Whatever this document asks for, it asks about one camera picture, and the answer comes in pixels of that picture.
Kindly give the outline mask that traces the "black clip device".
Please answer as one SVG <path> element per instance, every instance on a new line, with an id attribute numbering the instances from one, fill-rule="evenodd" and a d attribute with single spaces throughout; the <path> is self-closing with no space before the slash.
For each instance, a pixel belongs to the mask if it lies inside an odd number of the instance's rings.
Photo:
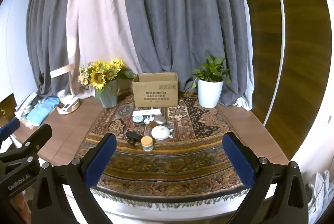
<path id="1" fill-rule="evenodd" d="M 131 146 L 136 146 L 137 143 L 141 143 L 141 139 L 143 138 L 142 135 L 137 134 L 133 131 L 127 131 L 125 133 L 126 140 Z"/>

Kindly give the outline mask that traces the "white long packaged item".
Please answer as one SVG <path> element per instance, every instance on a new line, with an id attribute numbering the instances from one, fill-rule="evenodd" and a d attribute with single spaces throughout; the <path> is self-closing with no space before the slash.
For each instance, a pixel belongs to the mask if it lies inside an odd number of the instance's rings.
<path id="1" fill-rule="evenodd" d="M 145 109 L 145 110 L 135 110 L 133 111 L 133 116 L 154 116 L 161 115 L 162 112 L 159 108 Z"/>

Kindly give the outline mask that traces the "white round whale gadget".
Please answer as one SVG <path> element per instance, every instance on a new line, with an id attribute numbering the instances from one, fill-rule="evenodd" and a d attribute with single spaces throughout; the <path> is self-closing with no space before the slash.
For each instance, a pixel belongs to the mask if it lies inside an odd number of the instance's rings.
<path id="1" fill-rule="evenodd" d="M 166 126 L 155 126 L 151 130 L 151 136 L 155 140 L 166 140 L 168 138 L 173 138 L 173 130 L 170 130 Z"/>

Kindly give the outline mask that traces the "silver oval stone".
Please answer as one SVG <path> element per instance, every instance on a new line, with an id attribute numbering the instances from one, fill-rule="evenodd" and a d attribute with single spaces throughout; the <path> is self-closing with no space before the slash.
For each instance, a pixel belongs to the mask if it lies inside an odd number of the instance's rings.
<path id="1" fill-rule="evenodd" d="M 166 125 L 167 122 L 166 118 L 163 115 L 155 115 L 153 121 L 157 126 Z"/>

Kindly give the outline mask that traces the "pink beige curtain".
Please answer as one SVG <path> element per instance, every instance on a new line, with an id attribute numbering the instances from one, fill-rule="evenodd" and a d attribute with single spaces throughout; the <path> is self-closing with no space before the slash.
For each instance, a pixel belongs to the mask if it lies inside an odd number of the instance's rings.
<path id="1" fill-rule="evenodd" d="M 78 81 L 79 67 L 97 60 L 123 60 L 135 74 L 142 71 L 131 35 L 125 0 L 68 0 L 66 12 L 68 61 L 75 65 L 71 77 L 74 92 L 93 95 Z"/>

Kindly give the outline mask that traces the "green pothos plant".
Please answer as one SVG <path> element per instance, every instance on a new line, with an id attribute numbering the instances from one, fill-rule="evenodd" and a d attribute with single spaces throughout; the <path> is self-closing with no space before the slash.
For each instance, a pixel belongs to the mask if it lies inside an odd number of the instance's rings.
<path id="1" fill-rule="evenodd" d="M 207 54 L 206 62 L 201 64 L 199 68 L 193 70 L 195 79 L 191 89 L 195 89 L 200 80 L 208 81 L 210 83 L 230 83 L 231 79 L 229 70 L 224 67 L 224 62 L 225 57 L 219 56 L 212 58 L 209 54 Z"/>

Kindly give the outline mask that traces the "white ribbed plant pot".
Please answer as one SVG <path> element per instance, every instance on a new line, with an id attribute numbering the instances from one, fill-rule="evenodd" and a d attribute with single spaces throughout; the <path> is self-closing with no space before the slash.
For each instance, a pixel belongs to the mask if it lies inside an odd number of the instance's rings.
<path id="1" fill-rule="evenodd" d="M 199 105 L 204 108 L 215 108 L 221 97 L 223 81 L 214 83 L 204 80 L 197 82 L 197 94 Z"/>

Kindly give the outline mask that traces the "brown cardboard box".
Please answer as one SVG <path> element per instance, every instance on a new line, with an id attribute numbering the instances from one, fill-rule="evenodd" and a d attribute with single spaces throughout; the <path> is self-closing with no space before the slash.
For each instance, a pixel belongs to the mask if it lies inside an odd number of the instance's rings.
<path id="1" fill-rule="evenodd" d="M 133 79 L 136 107 L 177 106 L 178 84 L 178 76 L 174 72 L 136 75 Z"/>

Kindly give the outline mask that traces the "jar with wooden lid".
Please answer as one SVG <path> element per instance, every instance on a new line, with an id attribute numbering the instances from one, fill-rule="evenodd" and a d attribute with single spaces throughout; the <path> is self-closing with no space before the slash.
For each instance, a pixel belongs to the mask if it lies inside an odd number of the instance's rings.
<path id="1" fill-rule="evenodd" d="M 142 148 L 144 151 L 152 151 L 153 150 L 153 138 L 150 136 L 144 136 L 140 140 Z"/>

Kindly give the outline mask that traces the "sunflower bouquet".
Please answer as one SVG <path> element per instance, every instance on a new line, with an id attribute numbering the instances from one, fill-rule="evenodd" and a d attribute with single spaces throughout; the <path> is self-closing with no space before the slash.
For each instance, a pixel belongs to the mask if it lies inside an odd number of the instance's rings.
<path id="1" fill-rule="evenodd" d="M 135 74 L 123 60 L 113 58 L 108 61 L 97 60 L 89 62 L 87 66 L 80 66 L 78 82 L 84 88 L 92 86 L 94 89 L 104 90 L 111 81 L 117 78 L 133 79 L 134 77 Z"/>

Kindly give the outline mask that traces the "grey green flower pot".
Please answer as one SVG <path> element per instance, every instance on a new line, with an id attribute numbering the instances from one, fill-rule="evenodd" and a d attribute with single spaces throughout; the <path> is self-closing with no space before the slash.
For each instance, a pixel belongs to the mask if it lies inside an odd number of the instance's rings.
<path id="1" fill-rule="evenodd" d="M 104 108 L 112 108 L 115 107 L 118 103 L 118 84 L 117 80 L 110 81 L 105 85 L 103 90 L 96 89 L 95 90 L 95 99 L 100 101 L 101 105 Z"/>

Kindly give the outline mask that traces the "patterned persian rug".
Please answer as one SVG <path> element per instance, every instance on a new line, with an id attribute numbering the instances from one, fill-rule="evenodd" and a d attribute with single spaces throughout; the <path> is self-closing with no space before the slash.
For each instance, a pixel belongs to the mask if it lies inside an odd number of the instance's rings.
<path id="1" fill-rule="evenodd" d="M 136 109 L 132 94 L 121 96 L 117 106 L 99 114 L 76 152 L 83 157 L 107 133 L 116 136 L 117 150 L 94 193 L 149 206 L 221 200 L 247 192 L 223 150 L 223 135 L 233 127 L 219 108 L 201 107 L 194 93 L 180 94 L 176 107 L 161 109 L 172 135 L 155 141 L 152 151 L 127 141 L 129 131 L 141 136 L 151 133 L 151 126 L 133 121 Z"/>

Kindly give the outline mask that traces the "light blue cloth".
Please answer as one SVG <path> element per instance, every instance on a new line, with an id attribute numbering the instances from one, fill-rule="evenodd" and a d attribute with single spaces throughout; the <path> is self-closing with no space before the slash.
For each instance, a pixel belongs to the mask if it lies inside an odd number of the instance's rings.
<path id="1" fill-rule="evenodd" d="M 40 126 L 46 117 L 59 105 L 60 100 L 58 97 L 49 97 L 42 103 L 38 103 L 28 113 L 26 119 L 29 124 L 33 126 Z"/>

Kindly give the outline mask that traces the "grey curtain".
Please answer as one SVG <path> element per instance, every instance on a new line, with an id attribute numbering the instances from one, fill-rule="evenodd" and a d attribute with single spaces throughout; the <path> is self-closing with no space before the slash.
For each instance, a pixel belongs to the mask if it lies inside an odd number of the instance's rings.
<path id="1" fill-rule="evenodd" d="M 71 77 L 50 77 L 50 71 L 70 64 L 67 2 L 29 1 L 27 51 L 42 95 L 72 87 Z M 207 54 L 225 57 L 231 82 L 223 86 L 220 103 L 252 109 L 253 46 L 246 0 L 125 0 L 125 4 L 140 73 L 175 72 L 184 91 Z"/>

